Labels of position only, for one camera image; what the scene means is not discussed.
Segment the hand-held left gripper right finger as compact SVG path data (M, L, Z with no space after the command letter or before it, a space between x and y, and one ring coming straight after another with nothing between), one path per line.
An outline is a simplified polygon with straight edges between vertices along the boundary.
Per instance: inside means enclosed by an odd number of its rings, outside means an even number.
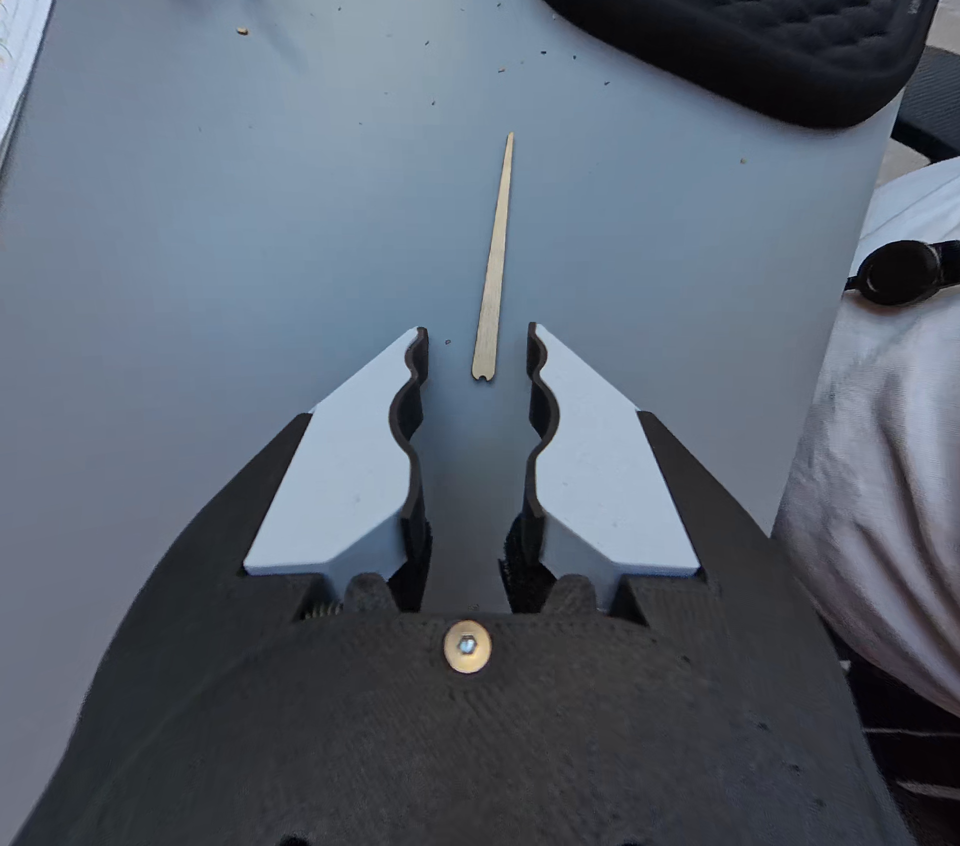
M618 588L624 576L695 576L701 562L640 409L538 322L527 330L526 373L538 443L504 545L504 586L550 588L583 576L594 588Z

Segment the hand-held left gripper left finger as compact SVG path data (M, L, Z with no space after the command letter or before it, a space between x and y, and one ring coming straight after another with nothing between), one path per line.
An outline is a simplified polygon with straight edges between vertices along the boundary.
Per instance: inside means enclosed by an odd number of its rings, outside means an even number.
M412 437L424 419L426 328L407 330L315 405L243 562L250 576L391 580L426 557Z

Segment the person's white shirt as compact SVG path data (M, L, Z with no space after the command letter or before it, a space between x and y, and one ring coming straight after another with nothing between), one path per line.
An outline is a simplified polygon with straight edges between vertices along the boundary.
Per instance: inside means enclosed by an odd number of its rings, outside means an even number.
M849 647L959 713L958 285L840 301L774 522Z

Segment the black round clip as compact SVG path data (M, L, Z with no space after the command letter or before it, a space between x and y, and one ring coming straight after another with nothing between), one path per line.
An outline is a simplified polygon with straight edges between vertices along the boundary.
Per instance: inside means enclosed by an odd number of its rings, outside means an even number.
M882 308L904 308L959 285L959 240L896 240L871 252L846 279L855 292Z

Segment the white instruction booklet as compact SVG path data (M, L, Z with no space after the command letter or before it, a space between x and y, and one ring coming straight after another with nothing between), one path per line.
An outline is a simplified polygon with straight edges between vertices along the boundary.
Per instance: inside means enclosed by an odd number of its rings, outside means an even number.
M1 163L9 147L55 0L1 0Z

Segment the thin pointed wooden stick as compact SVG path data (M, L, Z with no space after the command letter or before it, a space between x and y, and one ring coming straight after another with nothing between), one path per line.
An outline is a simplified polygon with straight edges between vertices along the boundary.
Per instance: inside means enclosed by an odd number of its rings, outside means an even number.
M499 318L506 261L514 141L515 134L510 132L506 139L499 179L494 224L490 236L490 248L486 261L483 295L471 365L471 375L475 381L491 382L497 369Z

